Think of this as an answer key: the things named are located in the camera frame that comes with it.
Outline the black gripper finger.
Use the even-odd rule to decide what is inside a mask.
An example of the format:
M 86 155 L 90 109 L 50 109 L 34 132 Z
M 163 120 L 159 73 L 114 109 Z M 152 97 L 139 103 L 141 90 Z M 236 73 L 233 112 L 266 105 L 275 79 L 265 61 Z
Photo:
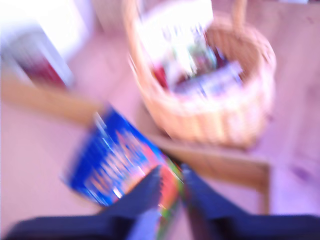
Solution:
M 156 208 L 161 198 L 161 166 L 155 167 L 128 194 L 107 207 L 105 217 L 135 218 L 150 208 Z
M 213 190 L 187 164 L 181 165 L 189 202 L 208 220 L 244 218 L 248 213 Z

